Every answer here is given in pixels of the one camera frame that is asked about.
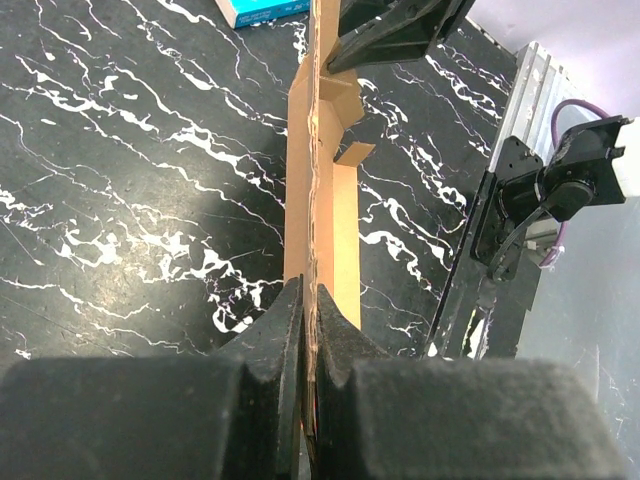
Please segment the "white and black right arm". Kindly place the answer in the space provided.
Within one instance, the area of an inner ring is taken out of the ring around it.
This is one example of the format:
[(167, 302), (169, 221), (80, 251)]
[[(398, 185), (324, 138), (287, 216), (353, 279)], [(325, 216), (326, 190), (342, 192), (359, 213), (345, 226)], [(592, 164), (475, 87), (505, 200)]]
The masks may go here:
[[(445, 42), (472, 7), (470, 1), (344, 1), (339, 36), (348, 41), (331, 55), (332, 74), (364, 65), (401, 63), (423, 57)], [(639, 122), (601, 115), (552, 135), (548, 164), (517, 136), (505, 139), (478, 196), (479, 224), (471, 255), (492, 280), (514, 276), (536, 222), (564, 223), (587, 206), (622, 204), (639, 194)]]

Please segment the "brown cardboard paper box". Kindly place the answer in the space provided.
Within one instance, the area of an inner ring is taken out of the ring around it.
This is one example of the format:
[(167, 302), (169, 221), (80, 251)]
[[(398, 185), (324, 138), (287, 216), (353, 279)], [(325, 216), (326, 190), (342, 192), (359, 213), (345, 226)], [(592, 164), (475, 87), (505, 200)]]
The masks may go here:
[(358, 167), (373, 147), (340, 147), (345, 131), (364, 116), (356, 71), (328, 70), (340, 47), (340, 7), (338, 1), (311, 3), (309, 49), (288, 94), (284, 277), (303, 279), (307, 437), (317, 431), (320, 291), (361, 325)]

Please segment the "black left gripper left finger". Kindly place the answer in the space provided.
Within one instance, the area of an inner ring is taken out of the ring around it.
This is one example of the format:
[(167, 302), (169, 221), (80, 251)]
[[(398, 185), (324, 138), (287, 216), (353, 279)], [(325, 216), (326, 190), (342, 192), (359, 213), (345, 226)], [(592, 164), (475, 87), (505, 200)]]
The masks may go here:
[(45, 358), (1, 382), (5, 479), (294, 479), (302, 282), (204, 357)]

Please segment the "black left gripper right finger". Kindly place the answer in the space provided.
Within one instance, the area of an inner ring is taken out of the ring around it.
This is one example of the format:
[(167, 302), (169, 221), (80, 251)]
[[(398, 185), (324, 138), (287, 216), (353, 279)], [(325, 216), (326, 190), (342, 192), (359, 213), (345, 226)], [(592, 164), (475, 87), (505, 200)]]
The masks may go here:
[(393, 357), (318, 291), (318, 479), (623, 479), (574, 372), (545, 361)]

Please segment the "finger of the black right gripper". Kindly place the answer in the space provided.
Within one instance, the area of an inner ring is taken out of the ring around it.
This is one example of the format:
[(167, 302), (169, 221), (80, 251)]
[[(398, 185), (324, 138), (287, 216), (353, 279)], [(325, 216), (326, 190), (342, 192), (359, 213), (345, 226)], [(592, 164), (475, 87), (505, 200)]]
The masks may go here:
[(474, 0), (411, 1), (415, 2), (415, 17), (396, 33), (378, 33), (374, 26), (380, 22), (377, 17), (344, 37), (338, 36), (346, 41), (329, 57), (328, 72), (337, 74), (359, 66), (419, 60), (456, 32), (475, 4)]
[(343, 1), (340, 9), (338, 36), (344, 37), (379, 17), (377, 32), (392, 34), (406, 27), (415, 17), (415, 2), (408, 1)]

